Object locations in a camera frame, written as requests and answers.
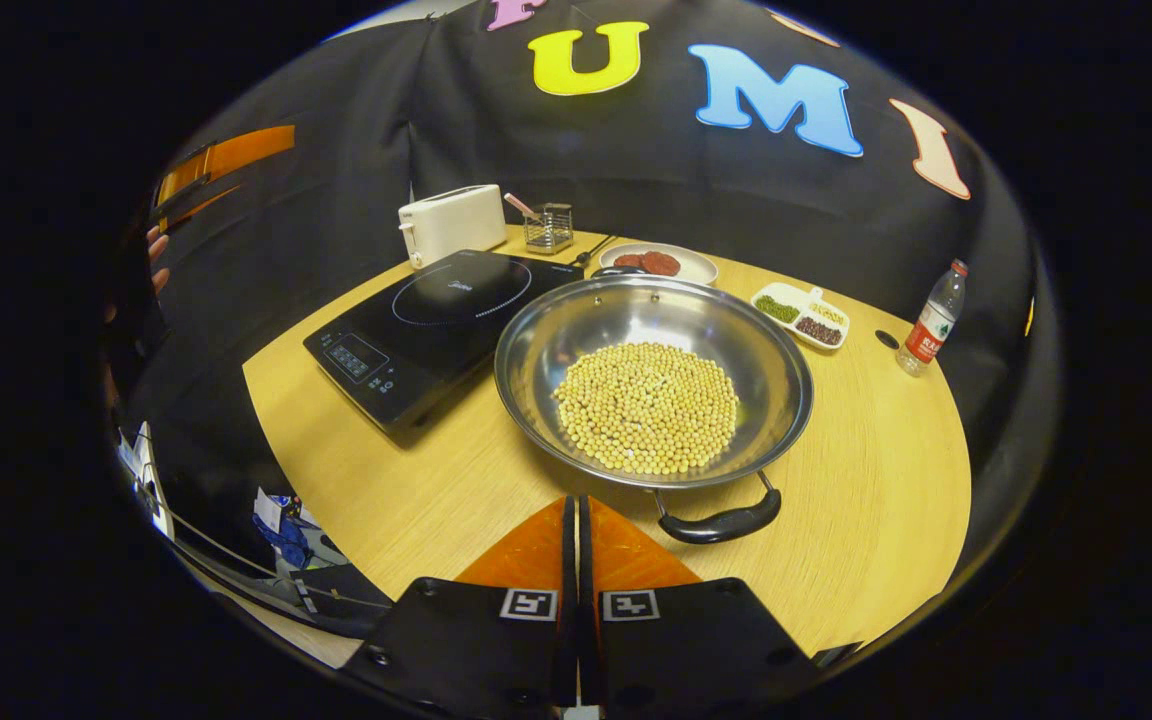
white plate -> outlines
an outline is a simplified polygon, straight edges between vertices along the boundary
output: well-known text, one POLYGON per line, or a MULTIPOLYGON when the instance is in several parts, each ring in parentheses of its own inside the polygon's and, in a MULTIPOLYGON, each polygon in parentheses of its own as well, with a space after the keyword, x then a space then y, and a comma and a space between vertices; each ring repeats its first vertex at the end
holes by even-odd
POLYGON ((771 283, 767 287, 764 287, 763 290, 756 291, 753 297, 750 297, 750 305, 752 305, 760 295, 768 296, 772 300, 780 302, 781 305, 796 306, 797 310, 799 310, 799 316, 794 318, 794 323, 781 323, 778 318, 772 318, 772 314, 767 314, 768 318, 776 320, 778 325, 781 325, 782 328, 790 331, 794 336, 798 338, 801 341, 812 347, 819 347, 820 350, 838 350, 838 348, 842 347, 842 343, 847 342, 847 328, 851 327, 851 318, 849 318, 844 311, 838 310, 836 306, 829 305, 828 302, 820 300, 820 296, 824 295, 824 290, 820 290, 819 287, 813 287, 812 291, 802 291, 799 288, 791 285, 771 283), (812 305, 824 306, 824 309, 832 311, 832 313, 840 314, 842 323, 834 323, 829 318, 826 318, 826 316, 817 313, 817 311, 812 309, 812 305), (826 344, 817 340, 817 338, 812 338, 808 333, 796 328, 795 325, 803 318, 812 318, 816 323, 841 332, 842 336, 838 339, 838 344, 826 344))
POLYGON ((598 256, 600 268, 611 268, 621 255, 642 255, 649 250, 664 252, 679 262, 679 273, 673 275, 681 281, 690 281, 700 285, 712 285, 718 279, 718 266, 710 263, 704 255, 685 247, 666 245, 664 242, 630 242, 627 245, 608 247, 598 256))

blue cloth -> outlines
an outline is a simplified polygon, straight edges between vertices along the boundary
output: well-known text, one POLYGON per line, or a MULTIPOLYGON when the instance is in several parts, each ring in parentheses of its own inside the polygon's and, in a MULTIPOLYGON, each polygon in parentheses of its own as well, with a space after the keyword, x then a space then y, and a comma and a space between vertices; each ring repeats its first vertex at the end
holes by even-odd
POLYGON ((296 523, 283 521, 279 523, 278 532, 274 532, 262 523, 260 515, 255 511, 252 511, 252 523, 256 523, 256 529, 260 530, 260 535, 265 536, 270 544, 283 552, 283 560, 287 560, 288 564, 294 564, 301 570, 310 564, 310 558, 314 552, 310 550, 310 541, 306 540, 305 533, 296 528, 296 523))

induction cooktop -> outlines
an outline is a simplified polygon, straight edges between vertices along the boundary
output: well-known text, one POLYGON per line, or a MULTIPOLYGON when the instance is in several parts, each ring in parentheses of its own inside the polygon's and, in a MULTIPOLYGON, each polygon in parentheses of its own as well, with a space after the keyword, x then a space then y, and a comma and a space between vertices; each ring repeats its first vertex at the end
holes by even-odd
POLYGON ((406 429, 484 363, 528 302, 581 268, 461 250, 305 338, 323 372, 385 432, 406 429))

bottle label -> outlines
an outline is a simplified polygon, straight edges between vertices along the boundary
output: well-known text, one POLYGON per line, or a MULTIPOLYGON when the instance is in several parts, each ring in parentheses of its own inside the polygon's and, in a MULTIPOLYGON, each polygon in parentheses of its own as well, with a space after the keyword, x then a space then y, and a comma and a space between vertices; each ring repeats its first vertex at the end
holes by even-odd
POLYGON ((914 331, 905 338, 905 350, 923 363, 931 363, 937 353, 941 351, 941 346, 945 344, 945 339, 950 336, 952 329, 954 320, 929 302, 923 306, 918 321, 914 324, 914 331))

letter m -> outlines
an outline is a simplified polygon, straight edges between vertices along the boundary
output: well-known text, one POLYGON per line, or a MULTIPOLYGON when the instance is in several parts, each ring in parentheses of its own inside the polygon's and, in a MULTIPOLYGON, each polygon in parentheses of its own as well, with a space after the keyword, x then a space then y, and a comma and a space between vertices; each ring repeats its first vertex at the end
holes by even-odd
POLYGON ((749 55, 735 47, 692 45, 687 53, 705 63, 708 75, 708 105, 696 111, 696 119, 710 126, 748 128, 755 120, 740 108, 740 94, 753 106, 772 132, 781 132, 794 114, 803 109, 803 122, 794 131, 812 145, 859 158, 861 143, 851 136, 851 120, 842 91, 847 82, 835 74, 795 65, 781 82, 763 70, 749 55))

